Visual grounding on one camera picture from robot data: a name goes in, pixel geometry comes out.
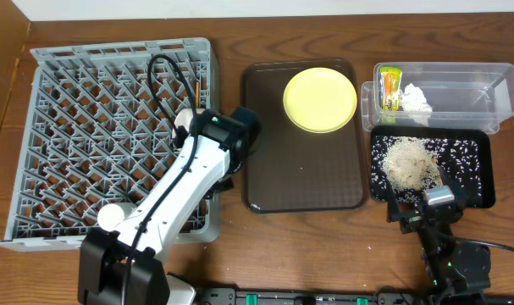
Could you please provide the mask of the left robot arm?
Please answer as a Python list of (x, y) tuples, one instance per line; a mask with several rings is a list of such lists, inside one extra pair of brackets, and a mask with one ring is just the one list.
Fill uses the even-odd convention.
[(207, 109), (191, 121), (193, 135), (143, 202), (110, 203), (80, 247), (81, 304), (192, 304), (196, 288), (165, 273), (172, 246), (201, 200), (231, 187), (262, 129), (257, 114)]

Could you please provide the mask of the yellow green snack wrapper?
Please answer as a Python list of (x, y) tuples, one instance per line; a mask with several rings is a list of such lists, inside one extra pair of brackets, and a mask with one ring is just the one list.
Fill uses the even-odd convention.
[(385, 111), (397, 111), (401, 100), (401, 78), (403, 71), (397, 67), (384, 66), (379, 69), (380, 85), (383, 96), (382, 107)]

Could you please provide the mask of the rice food waste pile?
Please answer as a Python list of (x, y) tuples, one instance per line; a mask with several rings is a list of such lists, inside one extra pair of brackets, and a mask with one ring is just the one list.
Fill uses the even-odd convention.
[(384, 155), (382, 170), (395, 191), (423, 191), (443, 185), (438, 160), (423, 139), (397, 137)]

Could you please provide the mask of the yellow round plate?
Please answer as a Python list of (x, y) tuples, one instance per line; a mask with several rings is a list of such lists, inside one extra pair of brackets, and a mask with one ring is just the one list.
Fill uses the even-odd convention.
[(298, 128), (330, 133), (347, 125), (357, 107), (352, 82), (335, 69), (304, 69), (293, 76), (283, 93), (287, 117)]

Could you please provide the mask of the white tissue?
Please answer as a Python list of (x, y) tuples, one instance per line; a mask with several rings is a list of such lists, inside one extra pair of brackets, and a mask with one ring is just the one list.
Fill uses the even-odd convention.
[(401, 94), (400, 105), (410, 119), (428, 127), (428, 119), (431, 117), (433, 109), (428, 104), (421, 88), (414, 86), (412, 83), (407, 85)]

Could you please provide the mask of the white paper cup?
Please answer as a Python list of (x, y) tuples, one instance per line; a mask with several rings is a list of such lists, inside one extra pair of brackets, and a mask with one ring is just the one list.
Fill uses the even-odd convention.
[(131, 202), (115, 202), (104, 205), (97, 215), (99, 227), (105, 231), (113, 231), (133, 211), (135, 204)]

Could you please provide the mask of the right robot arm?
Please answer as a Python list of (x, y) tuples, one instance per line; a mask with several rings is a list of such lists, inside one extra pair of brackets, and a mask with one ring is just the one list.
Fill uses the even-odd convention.
[(463, 215), (465, 197), (448, 186), (423, 193), (412, 209), (401, 211), (392, 189), (387, 190), (387, 220), (400, 224), (403, 234), (418, 235), (428, 276), (438, 297), (475, 294), (490, 287), (490, 251), (473, 241), (453, 236), (451, 225)]

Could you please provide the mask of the wooden chopstick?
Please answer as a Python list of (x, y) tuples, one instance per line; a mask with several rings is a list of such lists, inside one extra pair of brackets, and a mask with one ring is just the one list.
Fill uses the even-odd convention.
[(201, 107), (201, 102), (200, 102), (200, 97), (201, 97), (201, 83), (200, 83), (200, 81), (197, 81), (197, 82), (196, 82), (196, 89), (195, 89), (195, 93), (196, 93), (196, 108), (200, 108), (200, 107)]

